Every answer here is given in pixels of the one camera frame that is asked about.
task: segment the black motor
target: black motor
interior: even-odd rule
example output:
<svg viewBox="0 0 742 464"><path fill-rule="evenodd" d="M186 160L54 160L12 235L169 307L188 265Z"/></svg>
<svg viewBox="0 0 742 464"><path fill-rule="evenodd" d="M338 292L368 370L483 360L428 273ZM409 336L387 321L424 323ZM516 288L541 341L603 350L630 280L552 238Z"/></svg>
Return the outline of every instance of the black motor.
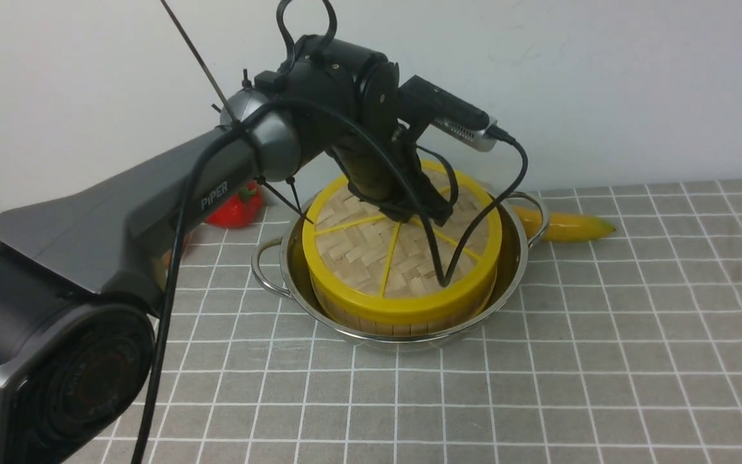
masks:
<svg viewBox="0 0 742 464"><path fill-rule="evenodd" d="M0 243L0 462L64 461L137 398L152 355L143 305L83 293Z"/></svg>

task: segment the black cable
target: black cable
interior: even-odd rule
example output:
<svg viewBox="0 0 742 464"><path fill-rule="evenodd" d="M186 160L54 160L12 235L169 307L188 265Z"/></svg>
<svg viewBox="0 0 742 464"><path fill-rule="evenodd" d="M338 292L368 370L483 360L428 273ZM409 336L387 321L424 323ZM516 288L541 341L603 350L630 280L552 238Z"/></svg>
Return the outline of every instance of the black cable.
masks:
<svg viewBox="0 0 742 464"><path fill-rule="evenodd" d="M294 50L294 38L285 27L285 9L288 8L292 0L282 0L276 8L276 24L280 27L280 35L285 43L285 61L280 65L280 74L288 74L296 63L296 52Z"/></svg>
<svg viewBox="0 0 742 464"><path fill-rule="evenodd" d="M173 302L176 294L176 280L179 276L180 263L182 262L183 241L185 241L186 229L188 226L187 215L188 203L194 196L194 191L200 181L200 176L204 168L218 153L232 141L245 135L245 124L234 127L230 132L226 132L212 141L208 147L201 153L194 164L188 179L185 180L185 187L182 189L182 200L179 206L179 215L176 220L176 234L174 237L173 247L171 248L171 263L168 266L167 281L165 282L165 295L162 302L162 313L159 317L159 330L157 332L156 345L154 347L153 361L151 362L151 375L147 385L147 394L145 397L145 406L142 409L142 420L139 425L139 435L136 446L133 449L131 458L132 464L142 464L144 458L147 439L150 436L151 425L153 423L153 409L156 407L157 394L159 393L159 381L162 378L162 362L165 358L165 347L168 336L168 330L171 326L171 312L173 312Z"/></svg>
<svg viewBox="0 0 742 464"><path fill-rule="evenodd" d="M291 203L291 202L289 202L288 198L283 197L283 195L280 193L279 190L277 190L276 188L274 188L274 186L272 186L270 183L268 183L267 181L265 181L265 177L258 177L258 179L256 179L256 183L258 183L259 185L262 185L262 187L265 187L268 190L270 190L271 193L274 194L274 196L279 197L280 200L282 200L282 202L285 203L285 205L288 206L288 208L291 208L295 213L297 213L297 215L299 217L301 217L304 220L306 220L306 221L310 222L311 224L313 224L313 221L311 221L309 219L309 217L307 217L305 215L305 213L303 212L303 209L300 208L300 201L299 200L297 200L297 206L295 208L294 207L294 204Z"/></svg>
<svg viewBox="0 0 742 464"><path fill-rule="evenodd" d="M276 24L279 26L280 35L282 35L282 41L283 44L285 44L285 61L280 65L280 74L282 76L287 76L291 70L294 69L294 65L297 64L297 59L300 58L301 52L301 47L300 50L294 49L294 38L291 37L291 33L288 32L288 27L285 26L285 9L288 8L291 2L292 0L281 0L276 8ZM312 53L312 58L315 61L321 59L328 45L333 41L336 36L336 27L338 26L334 6L330 4L329 0L322 0L322 3L325 5L325 9L328 13L328 30L322 39L320 39L317 49Z"/></svg>
<svg viewBox="0 0 742 464"><path fill-rule="evenodd" d="M460 195L460 186L459 183L457 183L457 174L454 171L454 168L451 167L450 162L448 162L447 159L445 159L439 153L428 150L418 144L414 144L414 146L418 150L422 150L425 153L429 153L429 155L435 157L439 161L439 163L442 164L442 167L445 168L445 175L448 176L448 187L451 187L450 194L448 195L448 203L451 203L451 206L456 205L457 198L459 198Z"/></svg>
<svg viewBox="0 0 742 464"><path fill-rule="evenodd" d="M294 179L294 176L291 176L291 177L288 177L287 179L285 179L285 181L288 182L288 185L291 186L291 193L294 194L294 201L297 202L297 211L303 211L303 206L300 205L300 195L297 194L297 181L296 181L296 179Z"/></svg>
<svg viewBox="0 0 742 464"><path fill-rule="evenodd" d="M156 408L159 383L162 378L162 362L164 361L165 349L167 347L167 336L171 324L171 314L173 314L174 297L176 296L176 281L179 276L180 264L182 263L182 252L184 248L185 235L187 232L186 211L188 209L188 203L193 198L194 191L196 190L196 187L198 185L198 180L200 180L200 176L204 172L204 168L206 167L210 159L214 158L214 156L217 155L217 153L224 149L227 145L232 144L239 138L245 136L246 130L253 127L254 124L259 122L270 111L273 111L277 108L306 109L309 111L316 111L320 114L328 115L328 117L334 118L343 126L347 127L348 129L354 130L354 132L356 132L356 135L359 136L360 139L363 139L363 141L368 143L374 149L374 153L376 153L376 155L379 155L383 162L385 162L385 164L388 164L388 167L391 168L392 174L394 174L394 177L397 177L397 181L400 182L400 185L403 186L404 190L409 196L409 199L412 201L414 208L418 212L418 215L420 215L423 226L425 228L425 235L429 241L429 247L431 249L431 256L433 259L433 266L435 267L438 279L441 279L441 283L445 282L443 287L446 287L446 285L448 285L447 281L450 281L450 276L453 274L453 270L456 266L457 261L459 261L459 257L462 253L464 244L466 243L466 241L468 241L468 238L471 236L472 231L477 227L477 224L479 224L482 219L485 218L486 215L488 215L491 209L494 209L495 206L500 204L500 202L506 199L509 194L512 193L515 188L517 188L519 183L523 180L528 167L528 158L526 156L525 150L523 150L523 147L520 146L520 144L506 132L501 130L493 130L493 133L491 134L492 136L494 136L498 140L506 141L518 150L520 156L523 159L523 167L521 168L517 179L512 182L512 185L509 186L506 191L503 191L500 196L495 198L492 203L489 203L489 205L486 206L486 208L483 209L483 211L481 211L479 215L477 215L477 218L472 221L470 226L468 226L468 229L466 229L465 233L463 233L462 235L462 238L460 238L459 246L457 246L457 249L454 252L454 256L450 262L450 272L444 273L444 271L442 271L441 261L439 261L439 250L435 234L433 233L433 229L430 224L430 219L425 213L423 206L420 204L419 199L416 197L414 189L408 184L406 179L404 179L403 174L397 169L394 160L391 156L388 155L383 145L380 144L380 142L376 140L374 136L368 132L368 130L360 126L360 124L349 119L345 115L340 114L338 111L330 109L328 108L328 106L324 106L319 103L297 99L277 100L274 102L265 103L264 105L260 106L256 109L256 111L250 114L249 117L245 118L245 120L242 121L241 124L231 128L227 132L224 132L223 135L220 135L216 140L212 141L211 144L206 147L205 150L197 158L194 167L191 168L191 172L188 174L188 178L185 180L185 186L183 187L182 200L180 201L179 214L176 220L176 234L174 235L173 247L171 247L171 262L168 266L168 276L167 281L165 282L162 313L160 314L160 324L159 330L157 332L157 340L151 365L150 380L148 382L144 409L142 409L142 420L141 424L139 425L138 439L135 449L133 449L133 457L131 460L132 464L142 463L142 458L144 458L145 453L145 447L147 446L147 440L150 436L151 426L153 423L153 412Z"/></svg>

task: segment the pot handle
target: pot handle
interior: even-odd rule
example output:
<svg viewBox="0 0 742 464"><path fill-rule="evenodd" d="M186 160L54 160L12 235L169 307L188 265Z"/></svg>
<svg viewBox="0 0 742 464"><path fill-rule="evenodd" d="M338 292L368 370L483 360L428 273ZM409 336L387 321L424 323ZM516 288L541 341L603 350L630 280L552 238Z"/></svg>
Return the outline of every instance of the pot handle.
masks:
<svg viewBox="0 0 742 464"><path fill-rule="evenodd" d="M535 246L540 240L542 240L542 236L546 234L546 231L548 230L548 226L551 225L551 215L548 213L547 206L538 198L533 197L531 195L528 195L527 193L523 193L523 191L515 191L511 195L509 195L509 198L523 198L524 200L528 200L528 202L533 203L534 206L537 207L540 211L540 229L534 234L531 238L528 239L528 247Z"/></svg>
<svg viewBox="0 0 742 464"><path fill-rule="evenodd" d="M271 283L268 278L265 277L265 273L263 273L262 267L260 267L260 258L262 258L262 253L264 253L266 249L280 246L280 244L282 244L282 238L274 238L274 240L270 240L265 242L264 244L259 244L258 246L256 246L253 255L251 255L251 271L254 273L254 277L256 281L259 282L260 287L268 290L269 293L273 293L276 296L293 300L294 295L291 294L291 291L289 291L287 288L280 287L279 285Z"/></svg>

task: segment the white wall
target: white wall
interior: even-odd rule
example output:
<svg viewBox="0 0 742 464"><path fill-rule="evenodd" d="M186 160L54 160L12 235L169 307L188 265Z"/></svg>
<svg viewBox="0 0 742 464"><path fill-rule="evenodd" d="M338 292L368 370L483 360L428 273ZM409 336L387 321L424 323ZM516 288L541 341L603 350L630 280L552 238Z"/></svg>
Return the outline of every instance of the white wall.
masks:
<svg viewBox="0 0 742 464"><path fill-rule="evenodd" d="M742 177L742 2L334 0L339 38L495 115L523 188ZM171 0L229 93L285 58L274 0ZM287 12L324 32L317 0ZM74 193L216 122L216 97L156 0L0 0L0 211ZM516 155L424 143L507 185ZM338 174L298 176L309 197Z"/></svg>

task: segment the antenna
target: antenna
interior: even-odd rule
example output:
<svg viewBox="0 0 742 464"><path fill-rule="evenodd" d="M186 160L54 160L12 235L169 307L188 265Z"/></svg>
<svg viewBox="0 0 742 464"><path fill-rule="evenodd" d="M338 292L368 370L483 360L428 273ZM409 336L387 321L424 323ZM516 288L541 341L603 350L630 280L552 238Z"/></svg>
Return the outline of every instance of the antenna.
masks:
<svg viewBox="0 0 742 464"><path fill-rule="evenodd" d="M216 83L216 79L214 79L214 76L211 75L211 72L208 70L208 66L205 65L205 62L202 60L202 57L200 56L200 52L196 51L196 47L194 47L193 42L191 42L191 39L188 38L188 34L185 32L185 29L182 29L182 24L179 23L179 20L176 18L176 15L173 14L173 11L171 11L171 7L167 5L165 0L160 0L162 2L162 6L165 7L165 10L167 11L167 14L169 17L171 17L171 21L173 21L174 26L176 26L176 29L179 30L179 33L182 34L182 38L185 39L185 44L188 44L188 48L191 49L191 53L194 53L194 57L196 58L196 61L200 63L200 67L202 67L202 70L204 71L205 75L208 76L208 80L211 82L211 85L214 86L214 90L217 92L217 95L219 96L219 99L222 100L223 106L225 106L225 111L227 111L227 114L231 117L231 124L232 126L238 126L239 120L233 115L233 109L231 108L231 104L227 102L227 98L225 98L225 95L220 90L219 85Z"/></svg>

